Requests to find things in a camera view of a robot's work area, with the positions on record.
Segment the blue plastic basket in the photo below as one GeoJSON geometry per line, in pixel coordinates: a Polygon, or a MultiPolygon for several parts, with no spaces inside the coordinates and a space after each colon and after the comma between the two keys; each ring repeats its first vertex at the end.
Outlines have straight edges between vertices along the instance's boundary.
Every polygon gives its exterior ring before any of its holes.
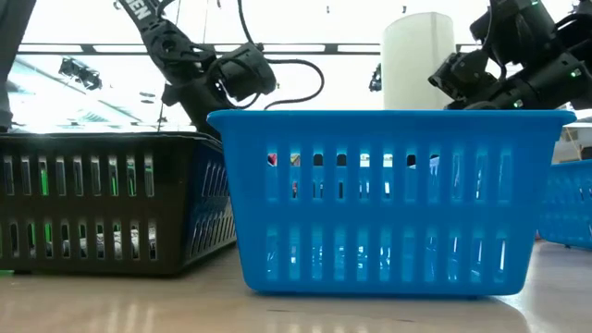
{"type": "Polygon", "coordinates": [[[512,295],[565,110],[216,111],[245,283],[512,295]]]}
{"type": "Polygon", "coordinates": [[[546,241],[592,250],[592,159],[550,167],[537,231],[546,241]]]}

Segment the black plastic basket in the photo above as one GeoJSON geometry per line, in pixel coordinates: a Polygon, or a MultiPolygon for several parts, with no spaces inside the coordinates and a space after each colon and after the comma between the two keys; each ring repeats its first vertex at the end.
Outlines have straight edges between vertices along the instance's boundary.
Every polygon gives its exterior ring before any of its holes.
{"type": "Polygon", "coordinates": [[[206,134],[0,134],[0,270],[174,275],[236,239],[206,134]]]}

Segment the white shade wooden base lamp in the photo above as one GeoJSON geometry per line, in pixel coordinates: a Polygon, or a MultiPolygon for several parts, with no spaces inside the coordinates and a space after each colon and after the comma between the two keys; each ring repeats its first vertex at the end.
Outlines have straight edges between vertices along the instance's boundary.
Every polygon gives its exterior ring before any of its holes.
{"type": "Polygon", "coordinates": [[[398,18],[383,31],[381,79],[386,109],[441,109],[451,101],[428,82],[456,48],[452,19],[438,12],[398,18]]]}

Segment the small black background object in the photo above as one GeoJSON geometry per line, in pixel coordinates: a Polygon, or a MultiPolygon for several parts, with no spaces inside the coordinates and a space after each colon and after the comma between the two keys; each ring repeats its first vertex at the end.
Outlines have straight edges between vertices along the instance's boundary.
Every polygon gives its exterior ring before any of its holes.
{"type": "Polygon", "coordinates": [[[368,89],[372,93],[377,93],[382,90],[382,70],[380,63],[377,64],[376,69],[372,74],[368,89]]]}

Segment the dark ceiling fixture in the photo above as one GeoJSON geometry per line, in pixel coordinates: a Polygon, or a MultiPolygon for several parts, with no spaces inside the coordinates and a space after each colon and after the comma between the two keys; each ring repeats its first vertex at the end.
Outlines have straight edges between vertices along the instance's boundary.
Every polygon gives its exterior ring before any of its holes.
{"type": "Polygon", "coordinates": [[[58,73],[80,83],[88,91],[103,88],[100,72],[86,66],[75,58],[63,57],[58,73]]]}

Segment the black overhead beam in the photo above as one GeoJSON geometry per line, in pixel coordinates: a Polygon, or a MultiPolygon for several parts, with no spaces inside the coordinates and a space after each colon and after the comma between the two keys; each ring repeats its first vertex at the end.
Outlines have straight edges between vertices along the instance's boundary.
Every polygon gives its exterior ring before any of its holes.
{"type": "MultiPolygon", "coordinates": [[[[379,43],[265,43],[264,53],[274,56],[378,56],[379,43]]],[[[141,43],[23,43],[18,55],[42,56],[145,56],[141,43]]]]}

